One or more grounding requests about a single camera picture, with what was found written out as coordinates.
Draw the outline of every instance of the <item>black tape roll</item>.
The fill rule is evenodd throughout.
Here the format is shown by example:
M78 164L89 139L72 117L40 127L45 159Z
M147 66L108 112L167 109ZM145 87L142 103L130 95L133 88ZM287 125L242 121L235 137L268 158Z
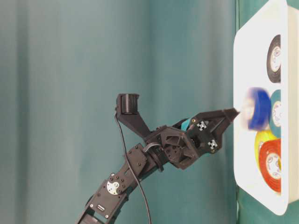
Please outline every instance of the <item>black tape roll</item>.
M281 71L280 35L271 41L267 55L267 73L271 82L280 83Z

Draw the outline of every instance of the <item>roll of tape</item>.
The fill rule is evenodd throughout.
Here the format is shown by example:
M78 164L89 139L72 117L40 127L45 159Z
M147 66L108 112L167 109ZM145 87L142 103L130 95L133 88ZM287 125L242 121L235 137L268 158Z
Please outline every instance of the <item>roll of tape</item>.
M258 158L263 179L276 192L281 192L280 144L280 139L265 142Z
M185 120L182 124L181 124L181 130L183 131L187 131L187 128L190 124L191 118Z
M271 41L267 55L267 73L271 82L280 83L281 49L280 35Z
M270 129L272 133L278 138L280 138L281 136L281 118L281 94L280 90L276 90L271 96Z
M251 88L243 109L243 120L248 129L261 131L269 123L271 101L268 93L262 88Z
M258 157L261 150L262 145L270 140L275 140L276 137L272 134L271 130L260 131L256 133L256 139L254 143L254 153L256 157L256 164L258 169L260 169Z

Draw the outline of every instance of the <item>black robotic arm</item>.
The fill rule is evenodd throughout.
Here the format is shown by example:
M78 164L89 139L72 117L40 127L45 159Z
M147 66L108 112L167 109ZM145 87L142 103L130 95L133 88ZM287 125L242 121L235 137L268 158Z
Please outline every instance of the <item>black robotic arm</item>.
M168 162L186 169L201 155L216 153L222 147L223 132L238 115L234 108L203 112L151 132L138 112L138 97L137 94L119 94L116 117L146 143L145 147L137 144L127 152L131 168L140 181L157 169L162 172ZM76 223L113 224L136 187L137 181L125 162L118 173L110 174L100 185Z

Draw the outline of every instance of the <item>yellow tape roll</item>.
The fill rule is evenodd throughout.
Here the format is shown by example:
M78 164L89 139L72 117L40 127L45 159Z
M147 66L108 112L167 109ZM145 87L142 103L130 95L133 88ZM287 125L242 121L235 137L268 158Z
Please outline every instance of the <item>yellow tape roll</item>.
M260 131L256 133L256 140L254 143L254 153L256 156L256 164L258 169L260 169L259 162L258 162L258 155L260 153L260 149L263 143L277 139L271 132L271 130Z

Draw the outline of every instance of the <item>red tape roll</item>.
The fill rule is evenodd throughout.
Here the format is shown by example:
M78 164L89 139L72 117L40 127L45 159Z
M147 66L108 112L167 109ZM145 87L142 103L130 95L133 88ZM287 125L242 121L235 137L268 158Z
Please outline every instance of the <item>red tape roll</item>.
M261 147L258 158L264 180L276 192L281 192L280 145L280 139L265 142Z

